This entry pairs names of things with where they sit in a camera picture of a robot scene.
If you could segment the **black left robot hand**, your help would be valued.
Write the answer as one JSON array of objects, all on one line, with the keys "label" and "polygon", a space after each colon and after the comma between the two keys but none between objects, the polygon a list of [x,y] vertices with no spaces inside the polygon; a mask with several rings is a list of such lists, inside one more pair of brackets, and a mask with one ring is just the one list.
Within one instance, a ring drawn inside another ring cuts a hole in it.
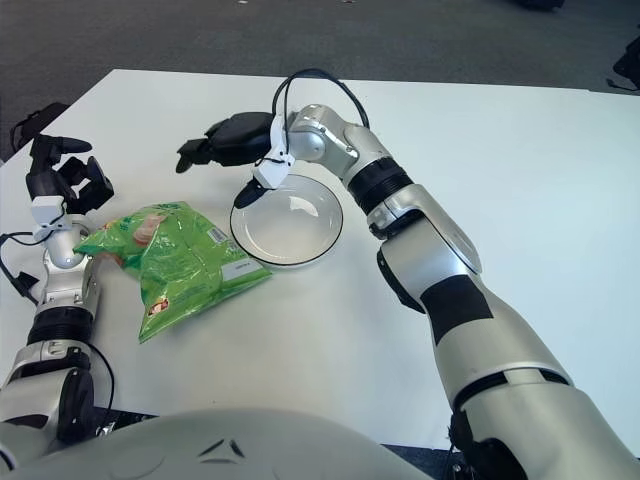
[{"label": "black left robot hand", "polygon": [[86,214],[104,205],[113,197],[114,189],[99,162],[94,156],[86,162],[73,156],[91,149],[92,145],[84,140],[36,135],[30,150],[32,164],[26,175],[30,198],[60,196],[71,214]]}]

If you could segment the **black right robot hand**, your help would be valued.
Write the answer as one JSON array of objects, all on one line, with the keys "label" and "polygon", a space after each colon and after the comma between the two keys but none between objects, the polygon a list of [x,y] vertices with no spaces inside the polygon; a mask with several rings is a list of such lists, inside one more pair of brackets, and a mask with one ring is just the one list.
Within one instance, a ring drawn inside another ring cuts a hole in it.
[{"label": "black right robot hand", "polygon": [[187,140],[178,149],[175,171],[182,174],[193,165],[209,163],[237,167],[257,162],[271,148],[273,119],[267,112],[242,112],[212,125],[203,138]]}]

